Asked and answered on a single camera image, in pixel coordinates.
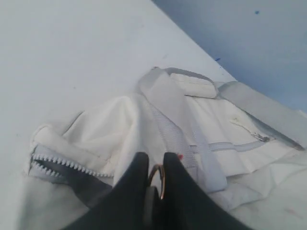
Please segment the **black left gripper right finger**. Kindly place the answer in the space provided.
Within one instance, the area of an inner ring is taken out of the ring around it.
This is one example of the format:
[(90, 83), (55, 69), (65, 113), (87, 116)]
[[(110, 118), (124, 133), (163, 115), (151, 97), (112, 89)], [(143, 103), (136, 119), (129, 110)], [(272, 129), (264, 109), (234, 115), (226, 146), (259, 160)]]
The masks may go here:
[(246, 230), (194, 182), (174, 153), (165, 153), (166, 230)]

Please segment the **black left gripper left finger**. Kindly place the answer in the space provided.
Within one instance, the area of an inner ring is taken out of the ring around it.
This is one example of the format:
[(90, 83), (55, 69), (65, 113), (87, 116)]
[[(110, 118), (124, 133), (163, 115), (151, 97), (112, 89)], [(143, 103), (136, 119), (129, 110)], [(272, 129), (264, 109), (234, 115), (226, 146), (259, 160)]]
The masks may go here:
[(127, 171), (108, 192), (91, 190), (89, 211), (66, 230), (143, 230), (144, 198), (148, 181), (149, 158), (146, 153), (135, 154)]

